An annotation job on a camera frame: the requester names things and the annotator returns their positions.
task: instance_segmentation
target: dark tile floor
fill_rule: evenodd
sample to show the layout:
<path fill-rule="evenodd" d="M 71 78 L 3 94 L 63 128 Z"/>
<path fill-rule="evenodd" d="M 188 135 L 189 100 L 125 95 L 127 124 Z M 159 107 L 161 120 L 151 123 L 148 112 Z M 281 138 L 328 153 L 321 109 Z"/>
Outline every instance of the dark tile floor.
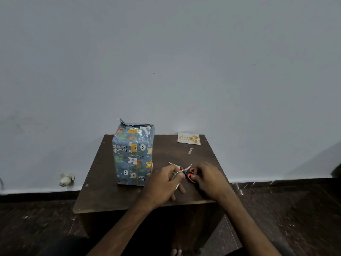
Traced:
<path fill-rule="evenodd" d="M 338 185 L 239 189 L 241 202 L 271 240 L 296 255 L 341 255 Z M 0 255 L 36 255 L 58 237 L 86 236 L 74 200 L 0 204 Z M 224 217 L 201 254 L 223 256 L 241 247 Z"/>

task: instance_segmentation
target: wooden table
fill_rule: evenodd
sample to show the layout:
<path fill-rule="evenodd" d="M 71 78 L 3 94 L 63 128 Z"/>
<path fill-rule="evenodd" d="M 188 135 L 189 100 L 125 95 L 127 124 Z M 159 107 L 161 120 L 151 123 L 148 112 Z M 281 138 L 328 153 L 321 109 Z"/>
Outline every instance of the wooden table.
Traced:
<path fill-rule="evenodd" d="M 79 214 L 88 235 L 100 239 L 121 218 L 136 200 L 142 187 L 116 184 L 112 149 L 113 135 L 105 135 L 73 208 Z M 168 162 L 196 168 L 201 161 L 216 165 L 223 172 L 206 137 L 201 145 L 177 143 L 177 135 L 155 135 L 154 169 Z M 169 253 L 170 248 L 195 252 L 202 248 L 219 224 L 224 212 L 196 185 L 188 180 L 182 184 L 186 194 L 175 191 L 176 201 L 168 201 L 151 212 L 135 232 L 125 254 L 155 250 Z"/>

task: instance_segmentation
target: paper scrap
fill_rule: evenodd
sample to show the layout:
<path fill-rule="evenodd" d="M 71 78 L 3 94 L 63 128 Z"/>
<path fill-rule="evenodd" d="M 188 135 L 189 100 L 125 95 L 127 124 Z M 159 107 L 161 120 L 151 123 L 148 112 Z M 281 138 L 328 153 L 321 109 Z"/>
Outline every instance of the paper scrap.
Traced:
<path fill-rule="evenodd" d="M 189 133 L 178 132 L 177 142 L 185 143 L 185 144 L 200 145 L 200 137 L 199 137 L 199 134 L 189 134 Z"/>

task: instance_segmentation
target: dark baseboard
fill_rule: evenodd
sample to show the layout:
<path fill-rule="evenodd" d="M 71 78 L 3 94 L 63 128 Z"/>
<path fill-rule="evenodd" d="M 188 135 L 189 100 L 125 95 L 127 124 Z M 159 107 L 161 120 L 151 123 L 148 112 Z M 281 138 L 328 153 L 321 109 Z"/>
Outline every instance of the dark baseboard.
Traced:
<path fill-rule="evenodd" d="M 336 183 L 341 183 L 341 178 L 278 180 L 278 181 L 272 181 L 272 182 L 243 182 L 243 183 L 233 183 L 232 187 L 234 191 L 237 191 L 239 189 L 273 188 L 273 187 L 288 187 L 288 186 L 316 185 L 316 184 L 334 185 Z"/>
<path fill-rule="evenodd" d="M 80 190 L 60 191 L 49 193 L 20 193 L 8 194 L 0 196 L 0 203 L 18 203 L 32 201 L 49 201 L 49 200 L 73 200 L 77 199 Z"/>

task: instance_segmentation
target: white wall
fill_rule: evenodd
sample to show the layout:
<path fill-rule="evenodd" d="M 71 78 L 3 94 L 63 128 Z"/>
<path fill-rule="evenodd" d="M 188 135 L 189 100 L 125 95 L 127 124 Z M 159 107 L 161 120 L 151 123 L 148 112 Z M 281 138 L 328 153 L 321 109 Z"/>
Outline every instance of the white wall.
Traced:
<path fill-rule="evenodd" d="M 80 189 L 118 117 L 205 134 L 232 182 L 328 177 L 340 43 L 341 0 L 0 0 L 2 192 Z"/>

